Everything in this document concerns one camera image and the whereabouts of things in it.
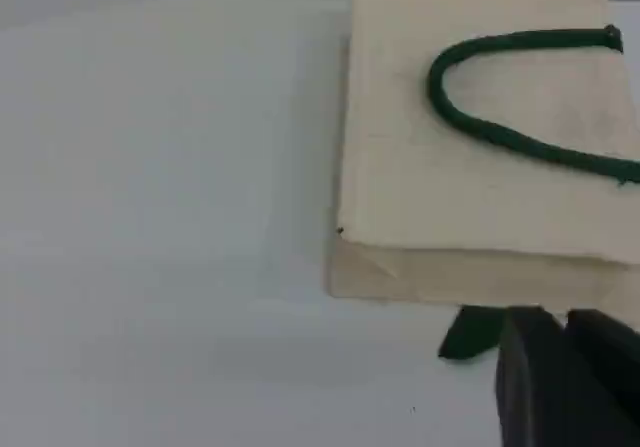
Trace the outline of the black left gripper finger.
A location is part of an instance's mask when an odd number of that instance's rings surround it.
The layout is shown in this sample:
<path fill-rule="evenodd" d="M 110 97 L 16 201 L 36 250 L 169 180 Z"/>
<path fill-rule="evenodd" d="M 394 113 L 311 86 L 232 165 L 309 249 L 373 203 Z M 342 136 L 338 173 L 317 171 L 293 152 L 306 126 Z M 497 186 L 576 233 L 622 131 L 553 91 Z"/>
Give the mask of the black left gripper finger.
<path fill-rule="evenodd" d="M 566 324 L 568 446 L 639 444 L 639 333 L 597 310 L 573 310 Z"/>
<path fill-rule="evenodd" d="M 594 382 L 564 329 L 541 308 L 507 310 L 495 378 L 504 446 L 596 446 Z"/>

